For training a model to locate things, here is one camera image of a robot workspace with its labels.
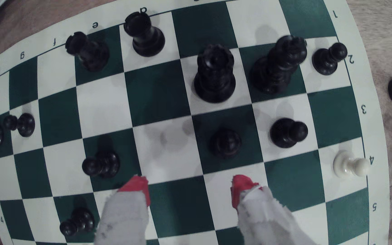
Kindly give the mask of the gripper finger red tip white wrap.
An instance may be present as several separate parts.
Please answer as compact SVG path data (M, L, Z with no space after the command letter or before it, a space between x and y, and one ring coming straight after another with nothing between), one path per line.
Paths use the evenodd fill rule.
M292 212L272 194L246 175L234 175L232 207L246 245L315 245L300 228Z
M145 176L133 176L105 203L95 245L146 245L150 196Z

